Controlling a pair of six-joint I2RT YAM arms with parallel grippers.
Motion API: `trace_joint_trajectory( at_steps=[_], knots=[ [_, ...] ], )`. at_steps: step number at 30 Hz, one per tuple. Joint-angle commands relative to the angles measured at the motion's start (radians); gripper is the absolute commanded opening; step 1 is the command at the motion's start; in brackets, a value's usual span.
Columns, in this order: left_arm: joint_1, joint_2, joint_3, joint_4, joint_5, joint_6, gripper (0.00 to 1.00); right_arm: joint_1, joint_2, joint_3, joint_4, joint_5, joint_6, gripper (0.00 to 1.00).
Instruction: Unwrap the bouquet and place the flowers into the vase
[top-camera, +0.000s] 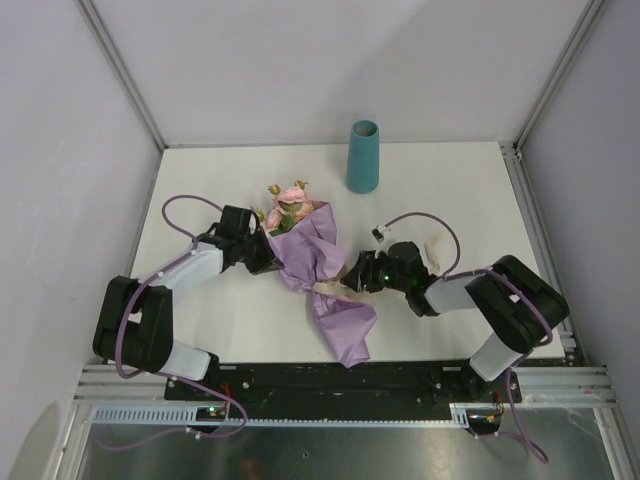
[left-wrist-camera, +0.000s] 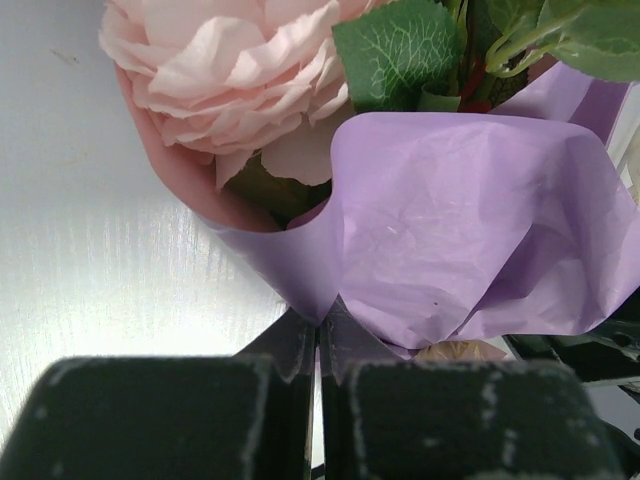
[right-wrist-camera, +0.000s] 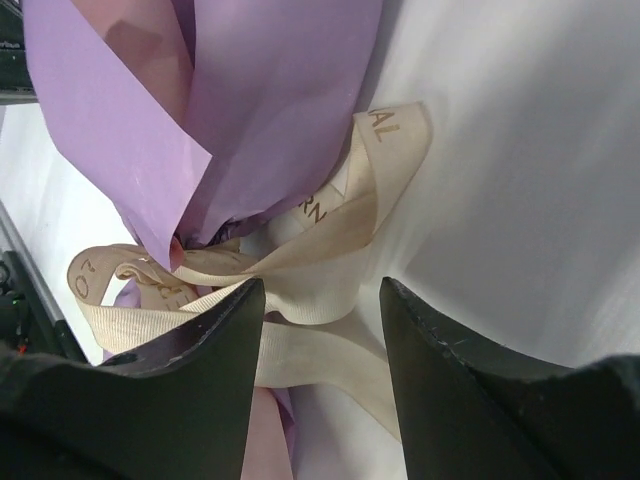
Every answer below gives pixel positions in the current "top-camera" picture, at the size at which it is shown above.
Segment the beige ribbon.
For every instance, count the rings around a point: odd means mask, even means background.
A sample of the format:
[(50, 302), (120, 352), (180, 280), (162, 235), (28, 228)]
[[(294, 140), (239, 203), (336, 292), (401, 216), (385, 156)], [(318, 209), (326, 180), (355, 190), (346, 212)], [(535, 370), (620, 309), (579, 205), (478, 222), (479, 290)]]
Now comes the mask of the beige ribbon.
[[(439, 246), (441, 237), (442, 237), (441, 233), (436, 233), (432, 235), (421, 246), (419, 246), (414, 242), (419, 248), (423, 262), (428, 268), (429, 273), (433, 276), (433, 281), (435, 280), (436, 275), (439, 274), (441, 271), (441, 262), (440, 262), (439, 254), (437, 253), (437, 247)], [(391, 245), (397, 242), (402, 242), (402, 241), (391, 241), (391, 243), (385, 242), (383, 243), (383, 246), (381, 248), (377, 248), (375, 250), (377, 252), (386, 252)], [(357, 293), (343, 285), (343, 277), (350, 272), (353, 266), (349, 268), (344, 267), (334, 279), (317, 281), (312, 287), (312, 291), (314, 293), (322, 293), (326, 295), (344, 297), (353, 301), (364, 301), (369, 296), (382, 293), (384, 291), (393, 292), (395, 296), (402, 296), (405, 299), (416, 298), (417, 295), (420, 294), (420, 293), (416, 293), (416, 294), (409, 295), (409, 294), (404, 294), (391, 289), (385, 289), (376, 293), (370, 293), (370, 292)]]

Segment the purple wrapping paper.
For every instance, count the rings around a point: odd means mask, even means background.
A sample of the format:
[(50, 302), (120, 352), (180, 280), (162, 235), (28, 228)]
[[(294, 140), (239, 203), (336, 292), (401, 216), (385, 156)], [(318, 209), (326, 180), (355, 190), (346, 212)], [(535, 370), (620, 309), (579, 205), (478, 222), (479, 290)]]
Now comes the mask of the purple wrapping paper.
[(335, 359), (346, 368), (370, 360), (366, 337), (375, 325), (372, 305), (361, 302), (339, 282), (347, 254), (337, 246), (338, 229), (331, 205), (314, 210), (286, 233), (272, 233), (269, 243), (283, 264), (288, 288), (309, 295), (313, 324)]

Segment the pink flower bouquet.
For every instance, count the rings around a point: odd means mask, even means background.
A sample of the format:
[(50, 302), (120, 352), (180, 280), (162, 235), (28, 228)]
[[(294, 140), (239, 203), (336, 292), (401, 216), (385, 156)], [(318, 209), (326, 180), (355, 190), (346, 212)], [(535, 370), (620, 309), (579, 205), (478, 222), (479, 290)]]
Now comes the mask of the pink flower bouquet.
[(252, 207), (264, 232), (271, 237), (290, 232), (299, 222), (316, 210), (314, 201), (307, 193), (308, 182), (296, 180), (292, 186), (271, 184), (267, 191), (271, 195), (271, 207), (262, 210)]

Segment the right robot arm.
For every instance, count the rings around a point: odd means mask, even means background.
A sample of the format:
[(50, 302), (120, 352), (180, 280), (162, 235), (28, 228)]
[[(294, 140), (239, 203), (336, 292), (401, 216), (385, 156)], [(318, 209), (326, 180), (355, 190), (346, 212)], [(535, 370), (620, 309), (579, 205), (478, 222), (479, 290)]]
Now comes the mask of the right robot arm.
[(486, 400), (505, 371), (549, 344), (553, 329), (569, 315), (565, 298), (513, 255), (485, 269), (438, 277), (415, 243), (398, 242), (386, 252), (362, 251), (340, 283), (358, 293), (401, 292), (419, 317), (479, 311), (492, 334), (453, 384), (473, 401)]

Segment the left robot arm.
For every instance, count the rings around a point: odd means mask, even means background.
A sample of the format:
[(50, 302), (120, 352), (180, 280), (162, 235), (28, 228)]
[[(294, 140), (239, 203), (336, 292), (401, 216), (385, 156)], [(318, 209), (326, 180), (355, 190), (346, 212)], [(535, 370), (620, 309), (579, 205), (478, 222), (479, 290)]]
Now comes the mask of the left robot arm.
[(92, 342), (94, 353), (121, 367), (186, 378), (197, 398), (214, 397), (218, 357), (174, 338), (174, 307), (204, 282), (242, 264), (253, 275), (283, 264), (271, 250), (258, 215), (235, 206), (196, 236), (187, 250), (146, 279), (117, 276), (107, 285)]

